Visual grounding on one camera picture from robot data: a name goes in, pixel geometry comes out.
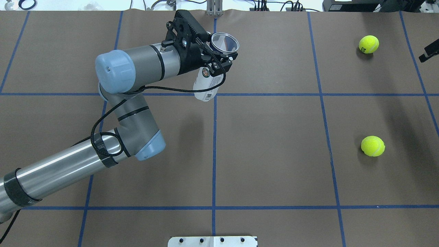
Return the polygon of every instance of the bottle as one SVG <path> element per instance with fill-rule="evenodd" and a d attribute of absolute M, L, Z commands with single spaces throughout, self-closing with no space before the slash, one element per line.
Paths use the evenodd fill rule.
<path fill-rule="evenodd" d="M 223 80 L 224 75 L 219 76 L 211 76 L 209 73 L 209 69 L 206 67 L 201 67 L 198 71 L 197 79 L 194 83 L 194 90 L 202 90 L 210 87 L 214 87 L 221 83 Z M 201 93 L 194 93 L 195 98 L 207 102 L 211 100 L 213 97 L 215 97 L 216 93 L 218 92 L 218 88 L 212 89 L 210 91 L 201 92 Z"/>

